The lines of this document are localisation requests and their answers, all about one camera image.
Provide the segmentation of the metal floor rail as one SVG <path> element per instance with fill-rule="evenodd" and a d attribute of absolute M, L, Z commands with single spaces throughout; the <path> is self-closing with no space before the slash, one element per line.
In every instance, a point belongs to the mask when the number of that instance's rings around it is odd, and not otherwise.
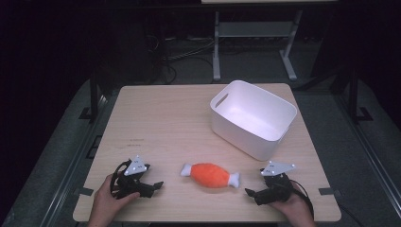
<path fill-rule="evenodd" d="M 90 104 L 88 96 L 76 96 L 49 142 L 44 176 L 55 187 L 40 227 L 77 224 L 73 212 L 110 116 L 104 95 L 96 100 L 98 114 L 94 120 Z"/>
<path fill-rule="evenodd" d="M 387 169 L 383 166 L 379 157 L 376 154 L 376 150 L 371 142 L 368 140 L 365 132 L 359 124 L 357 117 L 351 116 L 348 112 L 347 104 L 343 97 L 334 96 L 334 100 L 339 106 L 340 111 L 344 114 L 344 117 L 357 138 L 358 142 L 362 146 L 365 155 L 367 156 L 368 162 L 373 170 L 377 180 L 382 186 L 389 202 L 392 205 L 393 210 L 397 216 L 401 219 L 401 191 L 396 187 L 396 184 L 389 175 Z"/>

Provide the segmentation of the orange plush meat toy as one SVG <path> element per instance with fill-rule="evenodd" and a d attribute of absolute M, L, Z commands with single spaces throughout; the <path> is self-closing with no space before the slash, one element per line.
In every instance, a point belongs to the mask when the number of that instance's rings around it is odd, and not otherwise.
<path fill-rule="evenodd" d="M 191 177 L 196 183 L 208 188 L 227 186 L 239 188 L 239 174 L 230 173 L 215 164 L 184 164 L 181 175 L 183 177 Z"/>

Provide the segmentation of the white plastic bin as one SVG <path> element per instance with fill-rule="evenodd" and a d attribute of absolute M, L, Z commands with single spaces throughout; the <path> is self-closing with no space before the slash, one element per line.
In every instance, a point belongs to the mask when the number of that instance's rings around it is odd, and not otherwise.
<path fill-rule="evenodd" d="M 297 115 L 290 102 L 242 80 L 222 89 L 210 108 L 213 132 L 259 161 L 273 156 Z"/>

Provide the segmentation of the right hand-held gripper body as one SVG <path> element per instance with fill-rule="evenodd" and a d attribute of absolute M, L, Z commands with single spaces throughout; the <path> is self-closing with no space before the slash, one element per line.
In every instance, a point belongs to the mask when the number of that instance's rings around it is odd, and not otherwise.
<path fill-rule="evenodd" d="M 293 186 L 287 172 L 294 168 L 293 164 L 269 161 L 267 166 L 260 170 L 268 189 L 266 194 L 272 194 L 274 201 L 287 201 L 290 197 Z"/>

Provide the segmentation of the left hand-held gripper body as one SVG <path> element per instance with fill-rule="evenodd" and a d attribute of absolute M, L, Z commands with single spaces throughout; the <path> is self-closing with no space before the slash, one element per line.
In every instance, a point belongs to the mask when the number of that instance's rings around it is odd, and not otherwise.
<path fill-rule="evenodd" d="M 148 168 L 149 165 L 145 164 L 139 156 L 119 165 L 110 183 L 112 196 L 119 200 L 132 193 L 139 193 L 141 189 L 150 189 L 148 184 L 140 182 Z"/>

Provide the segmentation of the black metal post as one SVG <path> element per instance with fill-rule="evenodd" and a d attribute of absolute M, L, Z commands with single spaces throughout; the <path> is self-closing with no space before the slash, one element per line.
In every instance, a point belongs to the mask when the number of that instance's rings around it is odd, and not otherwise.
<path fill-rule="evenodd" d="M 84 107 L 80 113 L 79 119 L 88 120 L 90 124 L 94 123 L 98 115 L 98 83 L 96 79 L 97 72 L 94 71 L 89 79 L 90 86 L 90 106 Z"/>
<path fill-rule="evenodd" d="M 358 98 L 358 76 L 355 70 L 352 71 L 349 78 L 348 90 L 348 114 L 351 120 L 358 124 L 360 121 L 372 121 L 373 118 L 365 107 L 357 104 Z"/>

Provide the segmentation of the person's left hand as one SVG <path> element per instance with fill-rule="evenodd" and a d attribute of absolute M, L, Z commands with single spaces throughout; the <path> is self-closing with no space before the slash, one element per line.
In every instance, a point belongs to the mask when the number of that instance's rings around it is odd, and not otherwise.
<path fill-rule="evenodd" d="M 140 197 L 139 193 L 132 193 L 123 199 L 115 199 L 110 188 L 112 176 L 112 174 L 108 175 L 96 191 L 89 220 L 102 218 L 108 219 L 111 223 L 122 208 Z"/>

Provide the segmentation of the person's right hand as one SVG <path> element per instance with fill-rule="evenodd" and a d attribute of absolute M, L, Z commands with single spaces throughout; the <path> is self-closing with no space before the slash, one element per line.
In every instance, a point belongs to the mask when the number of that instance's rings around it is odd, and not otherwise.
<path fill-rule="evenodd" d="M 313 218 L 306 201 L 294 193 L 290 195 L 287 201 L 275 201 L 270 203 L 270 206 L 281 212 L 292 227 L 294 227 L 293 221 L 297 218 Z"/>

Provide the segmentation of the grey metal stand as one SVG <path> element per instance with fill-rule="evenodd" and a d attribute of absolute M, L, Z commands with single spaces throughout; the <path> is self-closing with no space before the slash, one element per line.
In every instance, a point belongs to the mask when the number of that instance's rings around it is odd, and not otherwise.
<path fill-rule="evenodd" d="M 297 79 L 289 58 L 303 12 L 297 10 L 292 21 L 285 22 L 221 22 L 219 12 L 215 13 L 214 50 L 212 55 L 213 80 L 221 79 L 219 42 L 223 38 L 287 38 L 284 49 L 279 51 L 282 63 L 291 81 Z"/>

